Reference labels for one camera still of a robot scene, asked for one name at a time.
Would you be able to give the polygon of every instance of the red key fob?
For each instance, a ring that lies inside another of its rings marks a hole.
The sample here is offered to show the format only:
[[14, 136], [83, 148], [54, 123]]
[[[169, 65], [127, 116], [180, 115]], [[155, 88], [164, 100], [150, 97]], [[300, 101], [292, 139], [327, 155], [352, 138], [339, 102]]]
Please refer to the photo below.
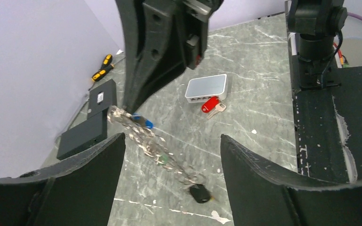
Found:
[[220, 102], [218, 97], [212, 97], [206, 103], [202, 105], [202, 111], [204, 113], [209, 113], [211, 110], [213, 110], [216, 105]]

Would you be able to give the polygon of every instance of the silver chain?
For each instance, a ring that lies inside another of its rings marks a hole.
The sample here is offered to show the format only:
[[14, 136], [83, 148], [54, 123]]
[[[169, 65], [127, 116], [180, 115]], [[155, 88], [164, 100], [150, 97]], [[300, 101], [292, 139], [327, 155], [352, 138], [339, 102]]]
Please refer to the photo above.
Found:
[[131, 115], [125, 110], [111, 106], [109, 108], [107, 119], [111, 123], [118, 122], [125, 127], [125, 134], [139, 146], [144, 154], [152, 159], [157, 165], [173, 172], [175, 178], [181, 182], [187, 189], [195, 184], [204, 184], [206, 178], [200, 173], [194, 172], [190, 165], [181, 165], [173, 153], [166, 147], [166, 141], [163, 137], [153, 133], [144, 124], [143, 120], [137, 120], [137, 117]]

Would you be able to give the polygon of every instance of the black key fob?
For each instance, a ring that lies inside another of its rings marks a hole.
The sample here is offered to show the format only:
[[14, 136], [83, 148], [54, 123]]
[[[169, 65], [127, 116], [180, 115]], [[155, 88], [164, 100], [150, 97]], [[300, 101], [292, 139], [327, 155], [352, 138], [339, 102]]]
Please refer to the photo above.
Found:
[[206, 203], [212, 198], [210, 191], [204, 185], [193, 185], [188, 190], [197, 203]]

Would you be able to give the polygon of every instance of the yellow and black screwdriver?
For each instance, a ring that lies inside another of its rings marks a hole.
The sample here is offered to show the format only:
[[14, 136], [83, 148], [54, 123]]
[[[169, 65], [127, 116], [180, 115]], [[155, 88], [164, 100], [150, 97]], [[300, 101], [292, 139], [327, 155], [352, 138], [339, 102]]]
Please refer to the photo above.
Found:
[[107, 54], [105, 59], [103, 60], [102, 66], [100, 67], [99, 71], [97, 71], [92, 76], [92, 80], [94, 82], [103, 79], [103, 77], [105, 77], [115, 67], [115, 64], [111, 64], [112, 61], [113, 61], [113, 56], [111, 54]]

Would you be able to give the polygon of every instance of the marble tabletop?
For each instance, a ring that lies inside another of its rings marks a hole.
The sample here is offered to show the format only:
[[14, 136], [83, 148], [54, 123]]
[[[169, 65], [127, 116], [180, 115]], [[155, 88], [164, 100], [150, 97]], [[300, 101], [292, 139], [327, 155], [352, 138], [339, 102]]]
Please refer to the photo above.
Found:
[[[95, 86], [113, 79], [121, 103], [124, 71], [122, 62]], [[223, 101], [227, 109], [208, 120], [200, 110], [201, 103], [189, 104], [184, 97], [187, 84], [193, 78], [223, 73], [229, 78]], [[296, 171], [291, 100], [285, 15], [211, 32], [202, 64], [196, 70], [187, 69], [137, 112], [154, 123], [154, 132], [166, 139], [177, 159], [207, 177], [206, 187], [216, 201], [197, 204], [171, 173], [156, 166], [127, 139], [108, 225], [233, 225], [220, 135], [229, 135], [253, 152]], [[86, 112], [85, 107], [72, 126], [86, 120]], [[109, 136], [122, 131], [119, 124], [109, 124]]]

